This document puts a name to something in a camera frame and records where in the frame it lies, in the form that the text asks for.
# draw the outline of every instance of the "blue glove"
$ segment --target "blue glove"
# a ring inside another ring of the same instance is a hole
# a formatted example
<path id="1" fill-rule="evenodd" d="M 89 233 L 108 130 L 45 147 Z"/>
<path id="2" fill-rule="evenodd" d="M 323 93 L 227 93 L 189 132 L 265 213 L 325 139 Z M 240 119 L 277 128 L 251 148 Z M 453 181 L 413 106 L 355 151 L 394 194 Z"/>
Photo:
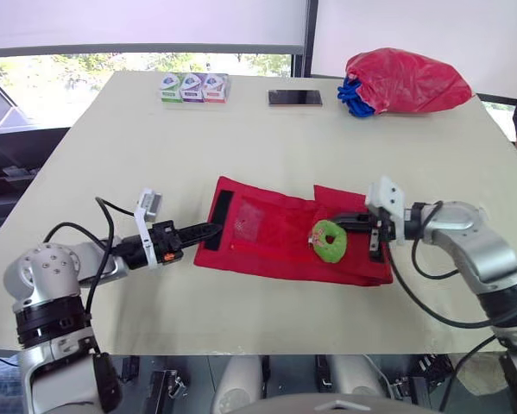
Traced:
<path id="1" fill-rule="evenodd" d="M 347 104 L 349 113 L 353 116 L 360 118 L 366 118 L 372 116 L 375 110 L 367 105 L 360 96 L 356 93 L 356 89 L 362 84 L 358 79 L 354 79 L 350 82 L 347 78 L 344 78 L 343 86 L 338 87 L 337 98 L 340 99 L 343 104 Z"/>

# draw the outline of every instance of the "small box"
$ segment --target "small box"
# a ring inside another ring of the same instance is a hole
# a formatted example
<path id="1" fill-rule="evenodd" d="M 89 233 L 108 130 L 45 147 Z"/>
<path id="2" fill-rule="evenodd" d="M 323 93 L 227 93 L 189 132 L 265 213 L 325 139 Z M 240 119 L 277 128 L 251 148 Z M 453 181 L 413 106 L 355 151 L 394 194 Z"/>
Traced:
<path id="1" fill-rule="evenodd" d="M 204 102 L 203 84 L 205 83 L 205 73 L 188 73 L 181 83 L 181 97 L 186 102 Z"/>
<path id="2" fill-rule="evenodd" d="M 161 82 L 162 102 L 183 102 L 180 94 L 181 82 L 185 77 L 184 73 L 167 72 Z"/>
<path id="3" fill-rule="evenodd" d="M 203 97 L 206 102 L 227 101 L 230 77 L 226 73 L 209 73 L 203 86 Z"/>

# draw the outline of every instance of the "red pouch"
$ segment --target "red pouch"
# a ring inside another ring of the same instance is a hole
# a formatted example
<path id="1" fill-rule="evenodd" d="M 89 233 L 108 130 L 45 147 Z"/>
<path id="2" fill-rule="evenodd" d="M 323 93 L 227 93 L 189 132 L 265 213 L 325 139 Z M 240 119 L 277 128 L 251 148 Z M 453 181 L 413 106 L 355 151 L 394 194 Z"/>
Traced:
<path id="1" fill-rule="evenodd" d="M 362 82 L 356 92 L 376 114 L 449 110 L 473 96 L 452 66 L 390 47 L 350 58 L 346 75 Z"/>
<path id="2" fill-rule="evenodd" d="M 358 210 L 359 204 L 363 210 L 361 195 L 324 187 L 316 187 L 316 192 L 329 203 L 288 197 L 220 177 L 208 221 L 221 223 L 224 229 L 199 245 L 195 265 L 277 279 L 364 286 L 391 283 L 388 267 L 369 260 L 367 235 L 349 235 L 347 253 L 335 265 L 314 253 L 308 236 L 318 220 Z"/>

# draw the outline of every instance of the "window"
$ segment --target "window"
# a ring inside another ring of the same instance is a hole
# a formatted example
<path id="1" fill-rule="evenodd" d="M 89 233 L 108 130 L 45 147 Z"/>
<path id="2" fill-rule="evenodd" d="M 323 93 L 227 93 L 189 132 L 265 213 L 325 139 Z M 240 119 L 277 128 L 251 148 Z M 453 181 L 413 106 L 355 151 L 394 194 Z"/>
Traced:
<path id="1" fill-rule="evenodd" d="M 513 105 L 505 105 L 504 103 L 485 101 L 482 101 L 482 103 L 486 111 L 500 127 L 501 132 L 503 132 L 511 142 L 515 142 L 517 140 L 514 125 L 515 107 Z"/>
<path id="2" fill-rule="evenodd" d="M 291 75 L 290 54 L 87 53 L 0 58 L 0 86 L 32 123 L 72 125 L 114 71 Z"/>

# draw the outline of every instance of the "white table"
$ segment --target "white table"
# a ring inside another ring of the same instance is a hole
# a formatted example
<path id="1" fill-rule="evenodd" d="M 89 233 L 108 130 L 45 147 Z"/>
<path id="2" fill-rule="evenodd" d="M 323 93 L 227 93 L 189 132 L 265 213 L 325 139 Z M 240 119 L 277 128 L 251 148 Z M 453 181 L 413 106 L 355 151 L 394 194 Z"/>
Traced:
<path id="1" fill-rule="evenodd" d="M 462 200 L 482 206 L 517 252 L 517 152 L 477 98 L 424 116 L 356 119 L 332 79 L 233 77 L 220 103 L 162 103 L 158 72 L 120 72 L 68 132 L 0 231 L 0 348 L 16 348 L 3 289 L 5 267 L 58 222 L 107 234 L 93 200 L 133 208 L 144 186 L 164 195 L 159 221 L 177 227 L 207 218 L 219 175 L 313 197 L 313 184 L 366 192 L 387 174 L 407 204 Z M 322 108 L 269 108 L 269 89 L 319 89 Z M 120 235 L 136 234 L 114 214 Z M 70 229 L 57 242 L 84 241 Z M 483 320 L 460 277 L 422 279 L 410 244 L 394 249 L 409 285 L 436 311 Z M 100 286 L 93 320 L 101 349 L 114 354 L 335 354 L 463 352 L 489 329 L 452 329 L 424 314 L 397 282 L 377 288 L 294 282 L 182 262 L 139 270 Z M 431 272 L 451 262 L 420 249 Z"/>

